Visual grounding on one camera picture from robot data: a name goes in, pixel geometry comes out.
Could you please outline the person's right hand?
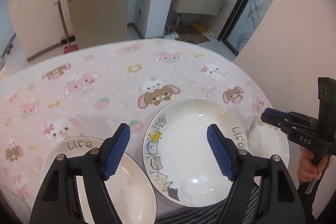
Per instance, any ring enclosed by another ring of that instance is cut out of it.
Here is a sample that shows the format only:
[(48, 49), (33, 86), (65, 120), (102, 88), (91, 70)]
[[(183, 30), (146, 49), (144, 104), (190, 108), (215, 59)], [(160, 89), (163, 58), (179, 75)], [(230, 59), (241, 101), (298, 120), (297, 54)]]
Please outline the person's right hand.
[(311, 151), (301, 147), (301, 157), (298, 162), (298, 170), (297, 170), (297, 177), (300, 182), (310, 182), (316, 179), (320, 172), (328, 169), (331, 165), (335, 156), (333, 155), (325, 155), (323, 159), (319, 162), (316, 166), (312, 163), (314, 159), (314, 153)]

